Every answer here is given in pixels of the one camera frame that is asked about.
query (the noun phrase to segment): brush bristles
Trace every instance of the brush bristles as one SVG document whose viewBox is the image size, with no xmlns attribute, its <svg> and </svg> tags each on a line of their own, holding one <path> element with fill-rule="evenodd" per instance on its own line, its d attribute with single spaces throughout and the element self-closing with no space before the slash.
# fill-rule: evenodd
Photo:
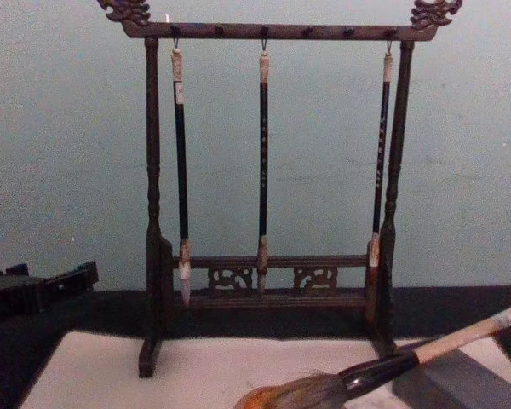
<svg viewBox="0 0 511 409">
<path fill-rule="evenodd" d="M 265 409 L 341 409 L 347 388 L 337 375 L 327 373 L 287 383 Z"/>
</svg>

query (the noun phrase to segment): brush handle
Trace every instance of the brush handle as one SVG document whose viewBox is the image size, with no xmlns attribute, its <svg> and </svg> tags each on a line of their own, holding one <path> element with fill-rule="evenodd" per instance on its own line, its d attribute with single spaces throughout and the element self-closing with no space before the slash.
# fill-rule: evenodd
<svg viewBox="0 0 511 409">
<path fill-rule="evenodd" d="M 422 345 L 415 349 L 414 352 L 418 357 L 418 361 L 423 364 L 453 349 L 460 348 L 477 339 L 488 337 L 494 332 L 509 326 L 511 326 L 511 308 L 486 320 L 463 328 L 460 331 L 452 332 L 450 335 L 442 337 L 437 341 Z"/>
</svg>

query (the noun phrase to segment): gray wall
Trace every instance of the gray wall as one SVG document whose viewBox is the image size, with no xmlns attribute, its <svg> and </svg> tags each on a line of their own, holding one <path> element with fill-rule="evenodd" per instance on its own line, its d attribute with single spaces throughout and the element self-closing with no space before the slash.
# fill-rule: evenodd
<svg viewBox="0 0 511 409">
<path fill-rule="evenodd" d="M 464 3 L 414 53 L 395 285 L 511 284 L 511 1 Z M 150 4 L 153 20 L 408 24 L 412 2 Z M 177 249 L 171 47 L 159 50 L 161 226 Z M 261 46 L 181 48 L 192 252 L 255 254 Z M 269 41 L 268 50 L 270 251 L 363 252 L 384 45 Z M 395 76 L 396 43 L 393 53 Z M 50 276 L 96 260 L 99 288 L 144 286 L 144 59 L 143 42 L 96 1 L 0 0 L 0 268 L 28 262 Z M 342 283 L 361 285 L 362 275 Z"/>
</svg>

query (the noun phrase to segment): dark wooden object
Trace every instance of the dark wooden object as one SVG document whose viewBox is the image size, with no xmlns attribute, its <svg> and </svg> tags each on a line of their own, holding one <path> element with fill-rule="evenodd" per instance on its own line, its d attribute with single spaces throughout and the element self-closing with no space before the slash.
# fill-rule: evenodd
<svg viewBox="0 0 511 409">
<path fill-rule="evenodd" d="M 411 26 L 311 26 L 215 23 L 160 23 L 149 21 L 149 6 L 144 0 L 98 0 L 103 9 L 112 12 L 108 19 L 120 22 L 130 37 L 145 39 L 146 45 L 146 115 L 147 115 L 147 174 L 148 212 L 146 246 L 146 277 L 149 330 L 141 350 L 141 377 L 153 374 L 155 357 L 161 337 L 174 318 L 179 303 L 175 300 L 172 274 L 177 258 L 172 256 L 170 242 L 161 236 L 159 227 L 159 116 L 158 116 L 158 39 L 217 38 L 260 40 L 338 40 L 338 41 L 400 41 L 401 59 L 393 118 L 392 142 L 388 163 L 388 188 L 385 217 L 380 231 L 381 251 L 376 274 L 366 274 L 365 293 L 345 294 L 336 288 L 338 268 L 368 267 L 368 254 L 361 256 L 270 256 L 269 268 L 292 268 L 293 289 L 285 293 L 254 297 L 251 276 L 257 267 L 255 256 L 193 257 L 192 268 L 206 268 L 209 276 L 209 296 L 195 296 L 193 308 L 282 308 L 338 307 L 356 308 L 365 314 L 366 326 L 382 353 L 394 350 L 391 319 L 393 223 L 401 169 L 407 97 L 414 42 L 429 41 L 438 27 L 449 24 L 447 14 L 455 14 L 462 1 L 426 3 L 415 1 Z"/>
<path fill-rule="evenodd" d="M 393 392 L 413 409 L 511 409 L 511 384 L 461 351 L 397 378 Z"/>
<path fill-rule="evenodd" d="M 26 264 L 0 271 L 0 322 L 15 315 L 37 314 L 59 300 L 93 290 L 99 280 L 95 262 L 51 279 L 29 277 Z"/>
</svg>

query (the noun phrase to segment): brush rack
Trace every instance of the brush rack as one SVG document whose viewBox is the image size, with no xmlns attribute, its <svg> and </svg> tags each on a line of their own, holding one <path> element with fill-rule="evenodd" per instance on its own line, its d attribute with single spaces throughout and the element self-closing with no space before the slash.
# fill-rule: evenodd
<svg viewBox="0 0 511 409">
<path fill-rule="evenodd" d="M 409 96 L 411 58 L 415 43 L 431 41 L 440 26 L 451 23 L 462 0 L 415 1 L 410 26 L 314 26 L 283 24 L 163 23 L 149 20 L 145 0 L 98 0 L 112 11 L 106 16 L 119 22 L 132 38 L 143 38 L 146 47 L 146 138 L 149 224 L 146 237 L 146 291 L 149 328 L 140 352 L 140 377 L 153 374 L 160 340 L 167 325 L 182 308 L 174 292 L 173 274 L 178 257 L 159 226 L 159 108 L 158 46 L 160 38 L 336 40 L 400 42 L 399 75 L 388 159 L 388 186 L 384 221 L 380 228 L 380 258 L 377 268 L 369 266 L 369 246 L 360 255 L 270 256 L 269 268 L 293 268 L 293 288 L 268 291 L 260 298 L 253 289 L 256 255 L 192 257 L 192 268 L 206 269 L 207 291 L 195 291 L 190 308 L 345 308 L 357 309 L 365 317 L 368 335 L 377 350 L 395 349 L 391 332 L 392 266 L 395 246 L 394 214 L 403 152 L 405 118 Z M 337 288 L 338 268 L 365 267 L 363 292 Z"/>
</svg>

